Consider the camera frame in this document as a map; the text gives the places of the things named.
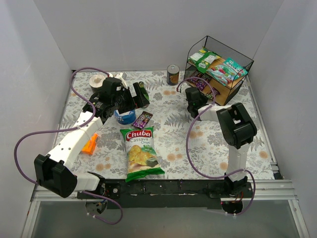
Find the purple m&m bag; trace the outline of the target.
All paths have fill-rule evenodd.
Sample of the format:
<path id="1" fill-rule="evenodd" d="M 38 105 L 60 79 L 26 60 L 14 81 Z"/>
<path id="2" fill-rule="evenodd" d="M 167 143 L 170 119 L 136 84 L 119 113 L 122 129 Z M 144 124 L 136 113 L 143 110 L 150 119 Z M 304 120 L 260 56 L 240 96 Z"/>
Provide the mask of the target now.
<path id="1" fill-rule="evenodd" d="M 143 129 L 153 117 L 151 113 L 143 111 L 141 115 L 132 123 L 132 126 L 137 129 Z"/>
<path id="2" fill-rule="evenodd" d="M 212 99 L 214 96 L 218 96 L 220 95 L 220 92 L 216 89 L 216 88 L 212 88 L 212 90 L 210 90 L 206 96 L 209 98 L 209 99 Z"/>
<path id="3" fill-rule="evenodd" d="M 202 78 L 204 76 L 203 73 L 199 72 L 199 71 L 194 71 L 193 74 L 191 75 L 192 80 L 197 81 L 200 78 Z"/>
<path id="4" fill-rule="evenodd" d="M 205 87 L 209 88 L 207 86 L 207 83 L 211 81 L 211 77 L 209 75 L 198 74 L 196 77 L 200 78 L 195 83 L 196 87 L 199 88 L 200 91 L 203 91 Z"/>

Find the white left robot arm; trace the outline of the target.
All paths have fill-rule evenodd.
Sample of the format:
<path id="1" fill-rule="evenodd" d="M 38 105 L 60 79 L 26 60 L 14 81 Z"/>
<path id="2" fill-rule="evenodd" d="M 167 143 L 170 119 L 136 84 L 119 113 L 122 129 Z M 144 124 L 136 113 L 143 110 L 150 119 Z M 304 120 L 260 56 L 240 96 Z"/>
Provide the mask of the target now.
<path id="1" fill-rule="evenodd" d="M 73 174 L 74 161 L 91 139 L 105 124 L 114 111 L 120 114 L 148 105 L 150 102 L 141 91 L 139 83 L 133 83 L 131 94 L 122 80 L 107 77 L 101 89 L 95 92 L 71 130 L 46 155 L 39 154 L 34 160 L 38 185 L 66 198 L 73 192 L 92 191 L 102 195 L 104 178 L 93 172 Z"/>

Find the teal Fox's candy bag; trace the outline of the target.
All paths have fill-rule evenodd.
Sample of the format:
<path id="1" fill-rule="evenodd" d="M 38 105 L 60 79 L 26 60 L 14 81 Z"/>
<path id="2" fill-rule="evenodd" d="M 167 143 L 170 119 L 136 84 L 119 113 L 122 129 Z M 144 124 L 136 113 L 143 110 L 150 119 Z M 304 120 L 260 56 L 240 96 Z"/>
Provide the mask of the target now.
<path id="1" fill-rule="evenodd" d="M 226 86 L 233 81 L 247 75 L 247 70 L 232 58 L 227 58 L 223 63 L 207 70 L 215 80 Z"/>

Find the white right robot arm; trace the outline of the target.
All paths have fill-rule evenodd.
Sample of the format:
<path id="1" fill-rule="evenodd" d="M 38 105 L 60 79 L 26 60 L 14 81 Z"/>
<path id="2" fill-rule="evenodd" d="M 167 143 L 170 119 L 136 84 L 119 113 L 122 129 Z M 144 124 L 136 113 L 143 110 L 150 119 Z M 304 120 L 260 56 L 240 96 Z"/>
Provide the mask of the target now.
<path id="1" fill-rule="evenodd" d="M 208 98 L 196 87 L 184 90 L 188 102 L 188 112 L 194 120 L 213 121 L 220 125 L 224 140 L 228 144 L 228 166 L 225 175 L 209 179 L 224 179 L 221 192 L 236 195 L 247 185 L 247 154 L 257 128 L 242 103 L 228 106 L 212 106 Z"/>

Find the green glass bottle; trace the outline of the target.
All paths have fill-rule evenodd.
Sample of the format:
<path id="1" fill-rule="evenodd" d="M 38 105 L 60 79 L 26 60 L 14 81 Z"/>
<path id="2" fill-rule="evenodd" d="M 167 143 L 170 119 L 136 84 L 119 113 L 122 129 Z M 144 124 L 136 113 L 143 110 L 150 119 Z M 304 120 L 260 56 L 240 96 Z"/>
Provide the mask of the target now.
<path id="1" fill-rule="evenodd" d="M 146 89 L 145 89 L 144 82 L 143 82 L 143 81 L 139 81 L 138 84 L 139 84 L 139 87 L 140 87 L 140 91 L 142 92 L 142 94 L 144 95 L 144 97 L 145 97 L 147 100 L 149 100 L 149 95 L 148 95 L 148 92 L 147 92 Z"/>

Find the green candy bag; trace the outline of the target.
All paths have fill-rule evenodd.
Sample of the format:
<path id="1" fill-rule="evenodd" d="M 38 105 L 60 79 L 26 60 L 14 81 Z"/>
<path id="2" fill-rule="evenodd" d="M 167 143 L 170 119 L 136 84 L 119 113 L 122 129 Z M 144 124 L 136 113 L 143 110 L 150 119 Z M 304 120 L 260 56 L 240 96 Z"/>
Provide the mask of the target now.
<path id="1" fill-rule="evenodd" d="M 210 65 L 220 59 L 220 56 L 213 51 L 202 47 L 200 50 L 189 56 L 187 62 L 195 65 L 196 69 L 201 73 L 206 73 Z"/>

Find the purple M&M bag front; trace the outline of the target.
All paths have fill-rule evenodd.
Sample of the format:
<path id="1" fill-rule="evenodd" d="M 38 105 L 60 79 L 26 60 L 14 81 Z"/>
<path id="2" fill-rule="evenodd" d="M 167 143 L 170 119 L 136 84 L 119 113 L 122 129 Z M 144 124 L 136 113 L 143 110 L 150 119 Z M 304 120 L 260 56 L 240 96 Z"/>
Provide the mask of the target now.
<path id="1" fill-rule="evenodd" d="M 194 71 L 193 74 L 191 75 L 192 80 L 197 81 L 200 78 L 202 78 L 204 76 L 203 73 L 199 72 L 199 71 Z"/>

